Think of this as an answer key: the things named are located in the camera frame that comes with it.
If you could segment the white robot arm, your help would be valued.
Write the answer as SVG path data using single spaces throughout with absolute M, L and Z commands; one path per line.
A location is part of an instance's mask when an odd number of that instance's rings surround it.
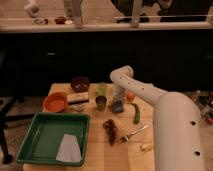
M 110 73 L 121 90 L 130 90 L 153 106 L 155 171 L 205 171 L 199 131 L 200 110 L 186 95 L 133 79 L 124 66 Z

